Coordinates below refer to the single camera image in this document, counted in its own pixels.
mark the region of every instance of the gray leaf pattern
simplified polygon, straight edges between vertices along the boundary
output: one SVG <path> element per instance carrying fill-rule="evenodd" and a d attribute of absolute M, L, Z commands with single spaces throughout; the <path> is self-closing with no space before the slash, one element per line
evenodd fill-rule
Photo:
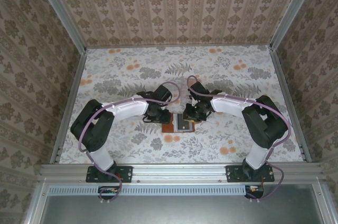
<path fill-rule="evenodd" d="M 150 146 L 154 149 L 154 150 L 161 150 L 162 149 L 162 141 L 160 138 L 155 138 L 152 140 L 152 143 L 150 144 Z"/>
<path fill-rule="evenodd" d="M 170 112 L 181 113 L 185 104 L 191 102 L 186 87 L 186 78 L 191 74 L 209 91 L 219 89 L 244 98 L 268 95 L 289 119 L 267 46 L 185 46 L 87 52 L 71 123 L 91 99 L 119 101 L 139 91 L 154 91 L 164 81 L 174 81 L 181 87 L 180 100 L 166 107 Z M 175 98 L 177 89 L 171 85 L 165 87 Z M 39 98 L 46 103 L 42 94 Z M 325 107 L 322 105 L 320 112 L 324 112 Z M 3 111 L 6 119 L 14 120 L 18 116 L 8 105 Z M 22 119 L 27 129 L 32 128 L 35 133 L 37 126 L 34 129 L 26 118 Z M 252 146 L 244 120 L 228 114 L 213 113 L 208 121 L 195 125 L 195 133 L 161 131 L 161 124 L 144 123 L 142 116 L 131 117 L 113 124 L 107 149 L 118 163 L 221 163 L 241 162 Z M 46 134 L 45 140 L 50 141 L 50 135 Z M 76 146 L 76 139 L 68 132 L 60 163 L 89 163 Z M 285 160 L 302 160 L 293 133 L 291 140 L 277 147 L 271 157 L 271 161 Z M 26 163 L 26 158 L 22 159 L 21 167 Z"/>

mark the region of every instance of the floral tablecloth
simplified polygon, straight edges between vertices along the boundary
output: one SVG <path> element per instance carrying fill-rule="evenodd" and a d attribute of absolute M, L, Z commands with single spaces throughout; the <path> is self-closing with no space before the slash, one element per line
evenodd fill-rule
<path fill-rule="evenodd" d="M 194 74 L 210 91 L 234 96 L 269 96 L 288 118 L 267 46 L 191 46 L 87 50 L 87 61 L 74 105 L 73 123 L 85 104 L 96 99 L 126 99 L 140 90 L 155 90 L 164 81 L 182 87 L 182 98 L 168 109 L 181 113 L 188 101 L 186 78 Z M 175 87 L 166 85 L 175 95 Z M 133 117 L 113 125 L 106 147 L 118 163 L 241 162 L 252 139 L 242 118 L 214 113 L 194 133 L 163 134 L 161 125 Z M 60 163 L 89 163 L 68 130 Z M 302 161 L 295 134 L 275 149 L 271 161 Z"/>

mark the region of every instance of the wall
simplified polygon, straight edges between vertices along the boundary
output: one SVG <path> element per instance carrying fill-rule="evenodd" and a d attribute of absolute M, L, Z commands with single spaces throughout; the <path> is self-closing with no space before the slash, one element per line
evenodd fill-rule
<path fill-rule="evenodd" d="M 0 223 L 24 217 L 78 59 L 48 0 L 0 0 Z"/>
<path fill-rule="evenodd" d="M 290 0 L 63 0 L 87 46 L 269 43 Z"/>
<path fill-rule="evenodd" d="M 338 0 L 305 0 L 277 49 L 315 162 L 338 199 Z"/>

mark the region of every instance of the metal extrusion bar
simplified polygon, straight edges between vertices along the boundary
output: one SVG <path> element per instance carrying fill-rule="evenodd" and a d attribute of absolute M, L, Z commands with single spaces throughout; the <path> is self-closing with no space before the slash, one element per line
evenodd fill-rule
<path fill-rule="evenodd" d="M 327 184 L 323 184 L 318 180 L 312 186 L 324 223 L 338 223 L 337 211 L 333 204 Z"/>
<path fill-rule="evenodd" d="M 66 104 L 64 114 L 63 114 L 63 117 L 62 117 L 62 121 L 61 121 L 61 125 L 60 125 L 59 132 L 58 132 L 58 135 L 57 135 L 57 139 L 55 141 L 55 145 L 54 145 L 54 149 L 53 149 L 52 156 L 51 156 L 51 159 L 50 159 L 50 163 L 55 163 L 55 160 L 57 159 L 57 155 L 58 155 L 60 146 L 63 144 L 63 142 L 65 140 L 65 137 L 66 137 L 66 134 L 67 134 L 67 131 L 68 131 L 68 127 L 69 127 L 70 118 L 71 118 L 71 115 L 72 115 L 72 112 L 73 112 L 73 107 L 74 107 L 76 95 L 78 93 L 82 73 L 83 73 L 83 70 L 85 68 L 86 58 L 87 58 L 86 54 L 80 57 L 78 68 L 77 68 L 75 76 L 74 76 L 72 88 L 70 90 L 69 97 L 68 97 L 68 100 L 67 100 L 67 104 Z"/>
<path fill-rule="evenodd" d="M 26 219 L 24 220 L 24 224 L 32 224 L 33 222 L 33 218 L 36 214 L 36 210 L 37 210 L 37 205 L 39 202 L 39 198 L 41 196 L 41 190 L 42 190 L 42 185 L 38 185 L 35 188 L 35 191 L 32 195 L 32 200 L 31 200 L 31 204 L 28 208 L 27 214 L 26 214 Z"/>
<path fill-rule="evenodd" d="M 70 15 L 66 10 L 66 6 L 61 2 L 61 0 L 48 0 L 49 3 L 53 6 L 55 12 L 57 13 L 59 19 L 62 22 L 62 25 L 67 30 L 69 37 L 73 41 L 74 45 L 78 49 L 81 55 L 85 53 L 85 42 L 83 41 L 76 25 L 73 23 Z"/>
<path fill-rule="evenodd" d="M 283 184 L 312 184 L 323 179 L 318 163 L 274 163 L 285 172 Z M 129 164 L 133 166 L 131 184 L 141 185 L 221 185 L 221 184 L 257 184 L 227 182 L 225 166 L 238 163 L 222 164 Z M 41 168 L 39 183 L 53 185 L 84 185 L 86 172 L 90 164 L 55 164 Z M 281 173 L 274 170 L 277 184 Z M 115 183 L 98 183 L 98 185 L 116 185 Z"/>
<path fill-rule="evenodd" d="M 304 0 L 291 0 L 288 9 L 286 10 L 283 19 L 280 21 L 279 26 L 271 40 L 270 45 L 272 49 L 276 50 L 280 45 L 283 37 L 290 28 L 292 21 L 296 17 L 299 9 L 301 8 Z"/>
<path fill-rule="evenodd" d="M 51 185 L 47 196 L 94 195 L 98 196 L 99 185 Z M 211 196 L 245 195 L 245 185 L 125 185 L 120 196 Z"/>
<path fill-rule="evenodd" d="M 296 109 L 292 102 L 292 98 L 291 98 L 291 95 L 290 95 L 290 92 L 289 92 L 289 89 L 286 83 L 286 79 L 283 74 L 283 70 L 279 62 L 277 52 L 273 51 L 271 48 L 269 48 L 269 50 L 270 50 L 271 59 L 275 67 L 276 75 L 277 75 L 277 78 L 280 84 L 280 88 L 281 88 L 281 91 L 283 93 L 283 97 L 286 103 L 286 107 L 290 115 L 292 127 L 294 129 L 296 138 L 299 140 L 300 144 L 302 145 L 306 161 L 311 162 L 312 160 L 311 160 L 310 152 L 308 151 L 308 148 L 305 142 L 305 137 L 301 129 L 301 124 L 299 123 Z"/>

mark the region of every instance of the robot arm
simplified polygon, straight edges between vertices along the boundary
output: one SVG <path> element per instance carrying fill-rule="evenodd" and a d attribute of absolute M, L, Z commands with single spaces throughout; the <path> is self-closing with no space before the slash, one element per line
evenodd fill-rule
<path fill-rule="evenodd" d="M 154 92 L 139 92 L 137 95 L 115 103 L 99 103 L 96 100 L 89 101 L 83 108 L 80 115 L 72 124 L 70 131 L 80 140 L 80 136 L 85 129 L 89 119 L 102 107 L 109 107 L 94 118 L 87 128 L 81 142 L 85 146 L 84 152 L 89 155 L 102 170 L 114 173 L 116 163 L 110 157 L 105 143 L 113 123 L 128 117 L 145 115 L 147 122 L 170 123 L 171 114 L 167 109 L 162 109 L 165 105 L 160 105 L 156 101 L 167 102 L 171 99 L 170 91 L 160 85 Z"/>
<path fill-rule="evenodd" d="M 189 90 L 197 103 L 194 106 L 191 104 L 186 105 L 186 110 L 183 113 L 184 119 L 198 123 L 206 120 L 212 112 L 223 112 L 244 118 L 253 139 L 253 145 L 249 154 L 244 159 L 242 167 L 248 179 L 252 179 L 265 164 L 266 157 L 274 142 L 280 139 L 287 131 L 286 124 L 279 116 L 268 109 L 246 101 L 229 99 L 227 98 L 227 94 L 221 93 L 220 90 L 214 90 L 209 93 L 200 82 L 196 82 L 191 88 L 201 94 L 218 94 L 218 96 L 224 95 L 224 97 L 198 96 Z M 261 96 L 256 100 L 252 100 L 267 105 L 279 112 L 276 105 L 267 96 Z"/>

